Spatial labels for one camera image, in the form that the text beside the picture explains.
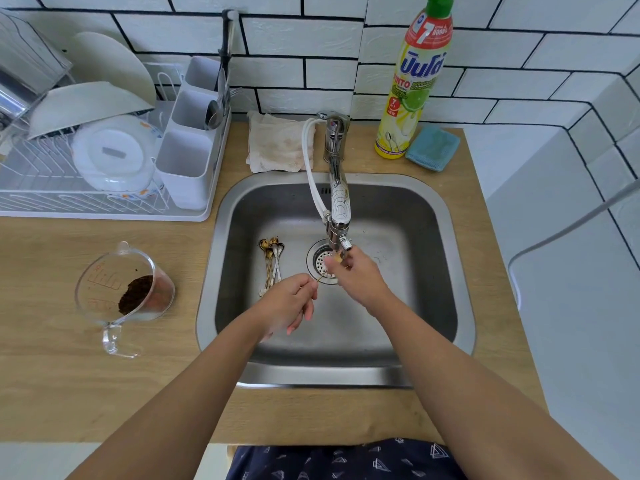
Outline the person's right hand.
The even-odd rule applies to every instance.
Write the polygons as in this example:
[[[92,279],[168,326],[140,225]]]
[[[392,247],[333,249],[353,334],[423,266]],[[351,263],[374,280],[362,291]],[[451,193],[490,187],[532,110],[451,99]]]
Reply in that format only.
[[[391,316],[397,299],[384,281],[378,265],[359,247],[356,247],[356,265],[338,280],[338,284],[373,317],[382,320]]]

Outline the person's left hand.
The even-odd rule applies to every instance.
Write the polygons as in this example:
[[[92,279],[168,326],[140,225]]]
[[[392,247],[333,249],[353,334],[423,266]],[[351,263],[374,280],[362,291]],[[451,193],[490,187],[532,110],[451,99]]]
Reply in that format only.
[[[282,330],[286,333],[286,327],[293,322],[296,314],[292,290],[295,280],[293,276],[274,284],[250,309],[254,333],[261,340]]]

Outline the thin gold spoon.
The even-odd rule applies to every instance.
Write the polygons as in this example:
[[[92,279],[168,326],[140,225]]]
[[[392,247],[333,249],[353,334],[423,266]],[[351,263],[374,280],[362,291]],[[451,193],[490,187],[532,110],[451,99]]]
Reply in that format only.
[[[314,258],[314,269],[316,271],[316,281],[324,284],[337,284],[337,278],[333,273],[330,273],[326,266],[326,259],[331,257],[336,262],[340,263],[342,261],[342,256],[339,253],[330,250],[324,250],[322,252],[318,252],[316,257]]]

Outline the person's right forearm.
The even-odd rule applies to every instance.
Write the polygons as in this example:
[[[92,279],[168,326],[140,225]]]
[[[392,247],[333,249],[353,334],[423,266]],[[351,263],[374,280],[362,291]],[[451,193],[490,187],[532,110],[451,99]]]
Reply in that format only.
[[[389,290],[362,304],[469,480],[617,480],[549,414],[436,332]]]

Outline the chrome faucet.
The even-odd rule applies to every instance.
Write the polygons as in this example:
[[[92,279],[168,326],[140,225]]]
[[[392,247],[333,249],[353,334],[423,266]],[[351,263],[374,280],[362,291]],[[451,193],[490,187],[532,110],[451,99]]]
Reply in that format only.
[[[348,239],[351,222],[351,204],[348,184],[342,168],[350,118],[337,112],[318,112],[326,122],[324,137],[324,161],[329,165],[330,208],[326,221],[326,233],[331,249],[344,258],[353,245]]]

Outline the beige dish cloth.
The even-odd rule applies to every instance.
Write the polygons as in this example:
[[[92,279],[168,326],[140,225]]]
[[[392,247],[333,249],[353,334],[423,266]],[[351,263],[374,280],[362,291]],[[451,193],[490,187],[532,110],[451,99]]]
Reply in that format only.
[[[247,112],[250,124],[246,163],[252,173],[305,171],[302,151],[304,121],[276,118],[256,111]]]

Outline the navy patterned shorts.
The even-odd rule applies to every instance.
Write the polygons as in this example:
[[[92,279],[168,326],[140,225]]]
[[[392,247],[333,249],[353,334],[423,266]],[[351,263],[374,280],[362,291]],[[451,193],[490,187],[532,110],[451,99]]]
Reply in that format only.
[[[350,446],[239,446],[226,480],[467,480],[467,476],[443,445],[396,437]]]

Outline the dark coffee grounds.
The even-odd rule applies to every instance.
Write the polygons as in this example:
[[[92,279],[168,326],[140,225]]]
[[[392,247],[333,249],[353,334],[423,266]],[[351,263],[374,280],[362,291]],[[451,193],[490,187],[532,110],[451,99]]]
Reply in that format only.
[[[119,313],[123,316],[133,313],[147,298],[151,291],[153,281],[154,277],[150,274],[140,276],[131,281],[118,302]]]

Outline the yellow dish soap bottle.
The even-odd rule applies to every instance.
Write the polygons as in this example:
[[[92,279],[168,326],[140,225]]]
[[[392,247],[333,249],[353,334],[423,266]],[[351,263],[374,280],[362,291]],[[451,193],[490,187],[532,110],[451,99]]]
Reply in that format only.
[[[374,149],[381,157],[404,156],[451,45],[454,0],[426,0],[407,29],[397,56]]]

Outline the clear plastic measuring cup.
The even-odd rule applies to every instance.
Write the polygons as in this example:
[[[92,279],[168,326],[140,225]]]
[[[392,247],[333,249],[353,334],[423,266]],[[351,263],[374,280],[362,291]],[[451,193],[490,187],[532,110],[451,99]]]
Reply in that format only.
[[[147,298],[133,313],[121,315],[118,302],[128,284],[149,274],[154,281]],[[160,318],[175,295],[175,285],[164,270],[146,252],[122,241],[85,268],[76,283],[74,300],[79,313],[101,327],[102,348],[108,355],[134,359],[141,355],[141,348],[123,340],[124,325]]]

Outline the silver spoon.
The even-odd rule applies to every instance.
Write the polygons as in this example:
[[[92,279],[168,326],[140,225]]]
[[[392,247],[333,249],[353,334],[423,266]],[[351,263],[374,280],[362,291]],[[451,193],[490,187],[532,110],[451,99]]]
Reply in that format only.
[[[227,92],[217,95],[215,100],[209,101],[205,112],[205,130],[215,130],[222,124],[227,115]]]

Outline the white appliance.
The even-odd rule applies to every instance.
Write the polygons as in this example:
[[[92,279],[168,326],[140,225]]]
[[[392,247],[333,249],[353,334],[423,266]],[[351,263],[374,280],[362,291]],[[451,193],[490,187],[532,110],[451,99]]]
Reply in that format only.
[[[588,164],[559,130],[488,198],[505,263],[640,177],[640,148]],[[517,259],[520,316],[549,412],[621,480],[640,480],[640,191]]]

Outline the white bowl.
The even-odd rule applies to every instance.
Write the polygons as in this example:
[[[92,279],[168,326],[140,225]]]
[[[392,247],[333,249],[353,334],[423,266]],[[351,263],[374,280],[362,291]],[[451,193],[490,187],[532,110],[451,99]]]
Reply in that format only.
[[[32,111],[27,139],[154,108],[138,95],[105,81],[55,88]]]

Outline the white plate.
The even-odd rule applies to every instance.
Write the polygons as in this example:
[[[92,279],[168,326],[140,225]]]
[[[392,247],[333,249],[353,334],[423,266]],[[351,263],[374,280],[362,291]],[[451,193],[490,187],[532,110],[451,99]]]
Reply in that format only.
[[[142,62],[112,37],[80,32],[68,42],[72,74],[80,82],[108,82],[156,106],[156,89]]]

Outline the black handled knife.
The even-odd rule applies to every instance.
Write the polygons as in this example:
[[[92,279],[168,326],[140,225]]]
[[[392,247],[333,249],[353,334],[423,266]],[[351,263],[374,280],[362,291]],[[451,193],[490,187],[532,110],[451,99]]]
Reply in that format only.
[[[218,88],[220,93],[224,93],[224,95],[229,98],[230,89],[228,67],[232,58],[235,26],[236,22],[239,21],[239,12],[235,9],[224,9],[221,13],[221,17],[222,42],[219,49],[221,82],[218,83]]]

